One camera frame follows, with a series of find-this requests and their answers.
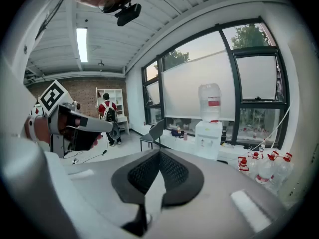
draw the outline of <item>black chair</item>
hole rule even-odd
[[[153,141],[156,141],[157,139],[159,139],[159,146],[160,146],[160,137],[163,135],[163,130],[164,130],[164,120],[162,119],[150,129],[150,132],[148,134],[140,138],[141,151],[142,151],[142,141],[148,142],[149,147],[151,144],[151,147],[153,149]]]

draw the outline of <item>floor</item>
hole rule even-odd
[[[98,162],[118,157],[123,157],[127,155],[131,155],[141,151],[140,146],[140,135],[137,133],[130,131],[130,135],[126,133],[121,134],[122,144],[118,145],[115,143],[114,147],[110,147],[108,144],[108,140],[105,133],[102,133],[102,139],[98,140],[98,145],[94,146],[91,150],[88,151],[73,151],[64,156],[64,159],[61,158],[62,165],[72,165],[73,156],[76,155],[77,164],[81,164],[83,162]],[[151,149],[148,147],[148,143],[142,142],[143,150]],[[153,149],[158,149],[159,146],[153,144]]]

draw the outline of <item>ceiling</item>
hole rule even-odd
[[[89,72],[125,73],[150,38],[174,18],[209,0],[132,0],[140,3],[138,18],[117,26],[115,13],[101,13],[73,0],[65,0],[30,55],[25,84],[61,73],[87,75]],[[77,50],[77,27],[87,27],[88,62],[81,63]]]

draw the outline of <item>black window frame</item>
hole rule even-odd
[[[223,32],[223,29],[229,28],[229,27],[235,27],[235,26],[241,26],[241,25],[249,25],[249,24],[256,24],[260,23],[263,24],[268,33],[271,35],[271,39],[274,43],[272,43],[272,46],[258,46],[258,47],[248,47],[248,48],[241,48],[241,49],[231,49],[229,46],[229,43],[227,41],[227,38]],[[237,141],[238,137],[238,131],[239,131],[239,123],[240,123],[240,110],[242,108],[252,108],[252,109],[280,109],[283,111],[283,114],[285,114],[290,106],[290,92],[289,92],[289,84],[288,84],[288,76],[287,71],[285,67],[285,63],[282,57],[282,54],[280,52],[280,49],[277,45],[276,39],[274,38],[273,34],[271,33],[271,30],[268,28],[267,24],[263,21],[261,17],[258,18],[251,18],[251,19],[243,19],[243,20],[237,20],[232,21],[224,24],[216,24],[214,27],[208,28],[206,30],[203,30],[199,33],[196,33],[177,44],[173,45],[169,49],[165,50],[161,54],[159,54],[155,59],[153,59],[150,63],[148,63],[146,66],[142,67],[142,84],[143,84],[143,97],[144,97],[144,107],[145,107],[145,119],[146,124],[149,124],[149,109],[154,108],[160,108],[161,111],[161,119],[164,120],[164,128],[167,130],[171,130],[170,128],[167,128],[167,122],[164,115],[164,99],[163,99],[163,86],[162,86],[162,73],[165,71],[165,62],[164,57],[170,53],[171,51],[179,48],[180,46],[191,42],[199,37],[202,37],[204,35],[213,33],[213,32],[219,32],[224,45],[226,52],[228,54],[233,79],[234,79],[234,87],[235,87],[235,120],[234,120],[234,126],[233,126],[233,132],[232,132],[232,139],[231,141],[226,141],[228,143],[231,143],[232,145],[248,145],[244,142]],[[243,100],[242,99],[242,88],[241,88],[241,81],[240,81],[240,73],[237,65],[237,58],[241,57],[249,57],[249,56],[275,56],[276,61],[278,63],[280,73],[281,73],[281,81],[282,81],[282,87],[283,87],[283,96],[284,100],[276,101],[276,100],[266,100],[266,99],[260,99],[260,100]],[[157,61],[158,64],[158,76],[156,78],[153,78],[149,81],[146,81],[146,68]],[[146,106],[146,100],[145,100],[145,87],[151,83],[154,83],[158,81],[159,82],[159,99],[160,104],[159,105],[152,105],[152,106]],[[288,120],[289,120],[289,114],[287,114],[286,118],[283,120],[281,124],[281,130],[278,131],[277,137],[275,139],[274,148],[281,149],[283,142],[285,140],[286,132],[287,132],[287,126],[288,126]],[[271,147],[272,144],[267,143],[266,147]]]
[[[154,62],[157,62],[158,64],[158,75],[150,80],[147,81],[147,67],[153,64]],[[162,91],[162,80],[161,80],[161,73],[162,71],[162,66],[159,65],[159,62],[157,59],[153,59],[150,63],[148,63],[146,66],[142,67],[142,86],[143,86],[143,101],[144,101],[144,113],[145,113],[145,123],[146,124],[152,124],[149,121],[149,115],[150,115],[150,109],[158,109],[160,108],[160,113],[161,113],[161,119],[163,120],[164,118],[164,107],[162,106],[163,104],[163,91]],[[159,82],[159,104],[153,104],[153,105],[148,105],[148,100],[146,100],[146,86],[153,84],[155,82]]]

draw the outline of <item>brick wall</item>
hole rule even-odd
[[[129,119],[125,79],[81,77],[62,79],[58,81],[70,93],[72,99],[81,104],[81,113],[95,118],[98,118],[98,114],[95,109],[96,88],[122,89],[124,114]],[[36,98],[38,98],[38,96],[40,96],[51,83],[52,81],[36,83],[28,86],[27,88]]]

